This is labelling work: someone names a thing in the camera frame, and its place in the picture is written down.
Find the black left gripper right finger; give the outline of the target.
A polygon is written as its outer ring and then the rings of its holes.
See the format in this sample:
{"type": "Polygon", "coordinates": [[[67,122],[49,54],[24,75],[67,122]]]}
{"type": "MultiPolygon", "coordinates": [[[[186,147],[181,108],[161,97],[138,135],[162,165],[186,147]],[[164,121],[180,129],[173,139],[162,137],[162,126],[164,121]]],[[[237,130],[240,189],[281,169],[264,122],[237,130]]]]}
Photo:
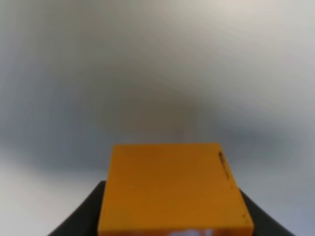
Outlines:
{"type": "Polygon", "coordinates": [[[243,191],[241,191],[241,194],[254,223],[253,236],[294,236],[292,232],[261,209],[243,191]]]}

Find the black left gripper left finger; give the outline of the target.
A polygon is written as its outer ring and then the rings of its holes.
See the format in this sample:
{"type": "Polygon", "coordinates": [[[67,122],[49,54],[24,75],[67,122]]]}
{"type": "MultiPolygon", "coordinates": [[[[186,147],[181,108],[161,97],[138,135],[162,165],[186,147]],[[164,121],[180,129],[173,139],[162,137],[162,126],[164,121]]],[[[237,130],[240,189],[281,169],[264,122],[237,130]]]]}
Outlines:
{"type": "Polygon", "coordinates": [[[101,181],[80,206],[49,235],[96,236],[106,182],[101,181]]]}

